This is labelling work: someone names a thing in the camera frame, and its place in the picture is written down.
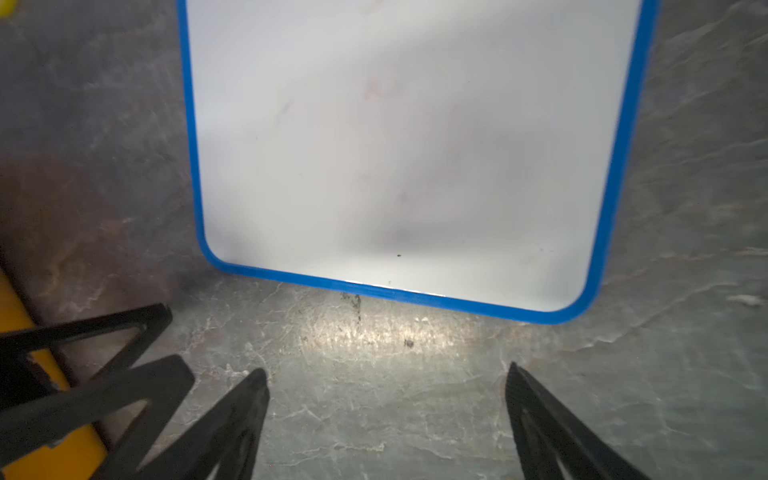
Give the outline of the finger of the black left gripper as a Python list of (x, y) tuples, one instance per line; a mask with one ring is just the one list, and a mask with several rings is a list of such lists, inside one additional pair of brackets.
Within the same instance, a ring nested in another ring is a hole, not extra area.
[(194, 385), (184, 360), (171, 355), (1, 413), (1, 465), (21, 459), (82, 426), (137, 402), (145, 404), (94, 479), (134, 479), (155, 439)]
[(98, 371), (103, 376), (132, 366), (171, 324), (171, 309), (152, 304), (136, 309), (1, 335), (3, 384), (72, 384), (56, 353), (63, 345), (132, 330), (134, 336)]

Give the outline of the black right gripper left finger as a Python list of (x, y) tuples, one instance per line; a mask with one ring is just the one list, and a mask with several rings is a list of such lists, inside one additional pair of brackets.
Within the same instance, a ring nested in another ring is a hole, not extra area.
[(266, 372), (251, 372), (136, 479), (250, 479), (270, 401)]

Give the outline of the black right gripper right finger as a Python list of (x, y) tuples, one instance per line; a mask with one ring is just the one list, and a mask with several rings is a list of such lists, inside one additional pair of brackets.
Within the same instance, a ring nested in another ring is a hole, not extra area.
[(645, 479), (528, 371), (512, 363), (505, 403), (526, 479)]

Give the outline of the blue-framed whiteboard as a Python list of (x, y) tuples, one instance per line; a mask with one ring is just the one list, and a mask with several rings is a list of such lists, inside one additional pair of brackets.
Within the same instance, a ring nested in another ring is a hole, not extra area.
[(603, 280), (657, 1), (181, 1), (227, 273), (542, 325)]

